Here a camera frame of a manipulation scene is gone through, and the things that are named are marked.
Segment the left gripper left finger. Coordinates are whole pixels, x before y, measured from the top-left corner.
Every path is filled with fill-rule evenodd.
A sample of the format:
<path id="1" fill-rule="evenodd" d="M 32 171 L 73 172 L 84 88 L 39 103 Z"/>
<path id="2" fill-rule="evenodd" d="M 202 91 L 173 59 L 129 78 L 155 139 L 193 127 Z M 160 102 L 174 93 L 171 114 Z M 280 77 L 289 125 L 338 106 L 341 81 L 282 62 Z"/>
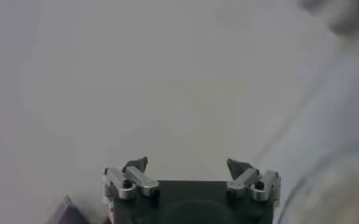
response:
<path id="1" fill-rule="evenodd" d="M 160 196 L 159 182 L 146 176 L 148 164 L 146 156 L 131 160 L 122 169 L 106 167 L 102 173 L 103 202 L 109 210 L 114 210 L 114 201 L 133 200 L 139 192 L 151 201 Z"/>

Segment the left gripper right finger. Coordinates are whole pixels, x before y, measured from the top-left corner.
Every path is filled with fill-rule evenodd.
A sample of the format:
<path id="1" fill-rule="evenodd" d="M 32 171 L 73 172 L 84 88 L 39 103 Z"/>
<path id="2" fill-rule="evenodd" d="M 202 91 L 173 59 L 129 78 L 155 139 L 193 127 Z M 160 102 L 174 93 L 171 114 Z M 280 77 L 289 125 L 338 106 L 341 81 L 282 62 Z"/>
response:
<path id="1" fill-rule="evenodd" d="M 249 163 L 240 162 L 229 158 L 227 167 L 232 180 L 228 181 L 227 199 L 235 202 L 244 197 L 264 202 L 271 200 L 273 203 L 280 201 L 281 176 L 278 172 L 267 170 L 261 173 Z"/>

